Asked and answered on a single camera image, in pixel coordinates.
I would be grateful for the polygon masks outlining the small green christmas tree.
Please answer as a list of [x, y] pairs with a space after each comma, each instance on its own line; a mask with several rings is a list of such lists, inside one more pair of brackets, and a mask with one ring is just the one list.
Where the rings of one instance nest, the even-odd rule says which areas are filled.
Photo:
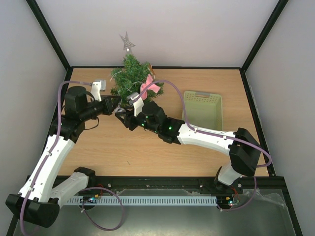
[[114, 68], [111, 72], [115, 85], [110, 93], [121, 97], [121, 107], [129, 106], [127, 97], [135, 92], [140, 93], [140, 87], [150, 75], [154, 77], [151, 65], [141, 63], [134, 55], [127, 54], [123, 59], [123, 68]]

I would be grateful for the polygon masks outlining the pink fabric bow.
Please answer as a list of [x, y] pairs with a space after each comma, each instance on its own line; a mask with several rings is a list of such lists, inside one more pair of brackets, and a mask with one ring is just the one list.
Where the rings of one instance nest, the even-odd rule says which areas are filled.
[[146, 81], [140, 86], [140, 97], [144, 101], [147, 99], [147, 90], [151, 90], [154, 93], [158, 93], [160, 90], [160, 87], [156, 84], [153, 84], [153, 78], [151, 74], [148, 74]]

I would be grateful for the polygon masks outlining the silver star ornament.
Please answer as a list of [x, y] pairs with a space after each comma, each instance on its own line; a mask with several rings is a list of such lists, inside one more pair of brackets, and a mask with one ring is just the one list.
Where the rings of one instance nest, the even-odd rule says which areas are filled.
[[130, 41], [127, 31], [125, 33], [125, 36], [120, 35], [120, 38], [124, 43], [123, 50], [126, 51], [126, 54], [132, 55], [132, 48], [135, 47], [136, 45]]

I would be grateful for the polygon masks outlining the green perforated plastic basket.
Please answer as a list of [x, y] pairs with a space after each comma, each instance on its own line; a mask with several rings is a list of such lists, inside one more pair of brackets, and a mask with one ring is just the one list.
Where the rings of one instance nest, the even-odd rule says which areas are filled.
[[222, 131], [222, 96], [214, 93], [185, 91], [184, 104], [191, 125]]

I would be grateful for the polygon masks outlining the silver glitter ball ornament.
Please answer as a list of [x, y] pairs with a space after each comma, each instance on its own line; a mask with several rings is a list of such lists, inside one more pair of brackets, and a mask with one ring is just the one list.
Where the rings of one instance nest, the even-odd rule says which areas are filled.
[[121, 112], [125, 112], [126, 110], [121, 106], [121, 105], [119, 105], [118, 107], [117, 107], [117, 110], [116, 110], [116, 112], [117, 113], [121, 113]]

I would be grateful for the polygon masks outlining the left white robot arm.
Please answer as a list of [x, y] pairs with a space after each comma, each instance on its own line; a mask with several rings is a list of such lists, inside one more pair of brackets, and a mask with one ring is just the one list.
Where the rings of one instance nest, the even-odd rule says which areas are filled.
[[64, 182], [53, 184], [68, 153], [86, 129], [85, 123], [99, 115], [111, 115], [121, 98], [90, 92], [73, 86], [64, 96], [64, 114], [53, 121], [44, 152], [33, 173], [18, 194], [10, 194], [5, 204], [23, 221], [49, 228], [63, 205], [79, 191], [96, 185], [95, 171], [79, 167]]

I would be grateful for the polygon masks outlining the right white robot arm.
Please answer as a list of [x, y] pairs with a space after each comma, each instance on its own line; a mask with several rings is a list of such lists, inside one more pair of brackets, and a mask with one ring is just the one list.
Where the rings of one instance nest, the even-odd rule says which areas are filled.
[[229, 156], [230, 161], [219, 167], [214, 179], [219, 192], [226, 192], [240, 177], [255, 175], [260, 158], [259, 144], [246, 129], [223, 132], [189, 126], [183, 120], [168, 117], [155, 102], [137, 109], [118, 109], [115, 116], [131, 131], [142, 127], [156, 133], [166, 143], [195, 145]]

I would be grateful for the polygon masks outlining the black aluminium front rail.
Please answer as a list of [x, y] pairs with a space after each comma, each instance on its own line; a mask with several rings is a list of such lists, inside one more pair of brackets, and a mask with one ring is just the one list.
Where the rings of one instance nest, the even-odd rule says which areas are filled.
[[[57, 176], [53, 187], [64, 182], [69, 176]], [[231, 187], [215, 182], [215, 177], [95, 177], [95, 184], [102, 184], [111, 189], [200, 189], [201, 191], [219, 191], [219, 193], [232, 191]], [[284, 177], [256, 177], [259, 189], [282, 189], [286, 183]], [[237, 189], [253, 189], [253, 177], [242, 177], [233, 182]]]

